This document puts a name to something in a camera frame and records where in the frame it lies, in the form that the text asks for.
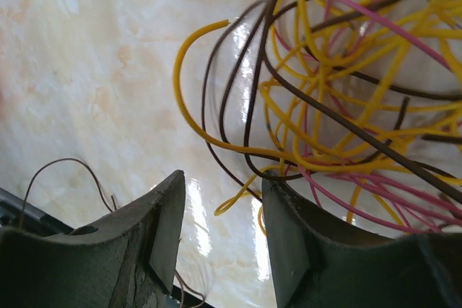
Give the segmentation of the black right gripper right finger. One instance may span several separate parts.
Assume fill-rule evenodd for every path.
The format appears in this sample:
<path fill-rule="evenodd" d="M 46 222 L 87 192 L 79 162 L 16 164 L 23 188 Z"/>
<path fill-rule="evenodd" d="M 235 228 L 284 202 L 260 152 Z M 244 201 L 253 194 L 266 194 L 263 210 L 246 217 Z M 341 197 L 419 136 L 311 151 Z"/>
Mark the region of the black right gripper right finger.
<path fill-rule="evenodd" d="M 459 307 L 461 235 L 389 239 L 342 221 L 269 173 L 263 213 L 279 307 Z"/>

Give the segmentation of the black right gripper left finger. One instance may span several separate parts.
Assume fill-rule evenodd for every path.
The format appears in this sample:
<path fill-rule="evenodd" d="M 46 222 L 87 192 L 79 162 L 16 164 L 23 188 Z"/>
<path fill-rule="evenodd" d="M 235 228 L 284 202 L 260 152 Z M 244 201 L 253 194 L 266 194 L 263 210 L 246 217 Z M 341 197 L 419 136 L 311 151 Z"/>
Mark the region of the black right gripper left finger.
<path fill-rule="evenodd" d="M 177 170 L 70 234 L 1 229 L 3 307 L 163 307 L 173 289 L 185 206 Z"/>

